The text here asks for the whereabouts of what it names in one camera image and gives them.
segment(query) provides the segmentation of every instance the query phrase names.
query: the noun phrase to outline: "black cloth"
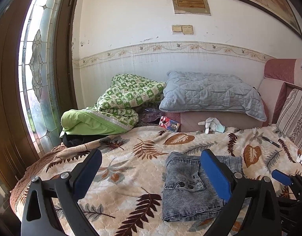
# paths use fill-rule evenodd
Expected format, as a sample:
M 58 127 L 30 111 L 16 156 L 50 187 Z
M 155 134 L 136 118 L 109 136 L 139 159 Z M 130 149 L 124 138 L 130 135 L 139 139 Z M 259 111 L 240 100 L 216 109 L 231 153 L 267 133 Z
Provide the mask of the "black cloth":
M 94 140 L 106 137 L 105 135 L 67 135 L 63 136 L 63 143 L 66 147 L 73 147 L 77 145 L 86 144 Z

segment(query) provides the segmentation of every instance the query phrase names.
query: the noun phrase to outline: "metal button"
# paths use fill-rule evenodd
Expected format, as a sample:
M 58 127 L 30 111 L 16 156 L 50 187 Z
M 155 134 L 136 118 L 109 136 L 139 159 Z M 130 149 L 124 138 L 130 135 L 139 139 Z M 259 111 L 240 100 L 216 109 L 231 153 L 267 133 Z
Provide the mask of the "metal button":
M 69 173 L 68 173 L 68 172 L 64 172 L 64 173 L 62 173 L 62 174 L 60 175 L 60 177 L 61 177 L 62 179 L 65 179 L 65 178 L 69 177 Z
M 37 175 L 34 175 L 31 177 L 31 181 L 32 182 L 36 182 L 38 180 L 38 176 Z
M 239 172 L 235 172 L 234 173 L 234 177 L 236 177 L 237 179 L 240 179 L 240 178 L 243 177 L 243 175 L 241 173 L 239 173 Z
M 271 181 L 271 179 L 268 176 L 264 176 L 264 181 L 267 182 L 267 183 L 269 183 Z

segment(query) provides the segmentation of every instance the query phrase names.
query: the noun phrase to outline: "green checkered quilt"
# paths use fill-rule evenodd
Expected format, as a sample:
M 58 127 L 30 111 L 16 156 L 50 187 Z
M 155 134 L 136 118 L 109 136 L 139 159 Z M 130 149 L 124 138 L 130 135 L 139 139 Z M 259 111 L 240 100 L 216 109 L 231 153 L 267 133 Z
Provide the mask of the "green checkered quilt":
M 145 103 L 159 103 L 163 99 L 165 82 L 157 82 L 139 75 L 119 74 L 111 87 L 92 107 L 70 110 L 62 116 L 63 133 L 74 135 L 110 135 L 125 133 L 138 122 L 132 109 Z

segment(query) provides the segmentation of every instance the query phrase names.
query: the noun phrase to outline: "door frame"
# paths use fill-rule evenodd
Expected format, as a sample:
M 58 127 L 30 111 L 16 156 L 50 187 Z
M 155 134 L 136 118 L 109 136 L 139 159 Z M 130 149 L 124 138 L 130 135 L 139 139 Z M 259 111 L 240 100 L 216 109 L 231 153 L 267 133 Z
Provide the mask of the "door frame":
M 9 190 L 23 177 L 26 168 L 39 159 L 27 129 L 18 84 L 19 44 L 31 1 L 12 0 L 0 16 L 0 179 Z M 71 53 L 76 3 L 77 0 L 63 0 L 57 20 L 65 22 L 66 30 L 63 31 L 63 24 L 60 29 L 56 24 L 55 29 L 57 55 L 53 64 L 60 116 L 77 108 Z

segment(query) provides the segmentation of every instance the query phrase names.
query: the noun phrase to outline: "wall plaque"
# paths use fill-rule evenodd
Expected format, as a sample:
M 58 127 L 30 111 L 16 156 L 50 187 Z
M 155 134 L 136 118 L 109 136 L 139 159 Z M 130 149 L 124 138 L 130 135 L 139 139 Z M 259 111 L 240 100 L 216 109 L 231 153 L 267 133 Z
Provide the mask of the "wall plaque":
M 176 14 L 211 15 L 207 0 L 172 0 Z

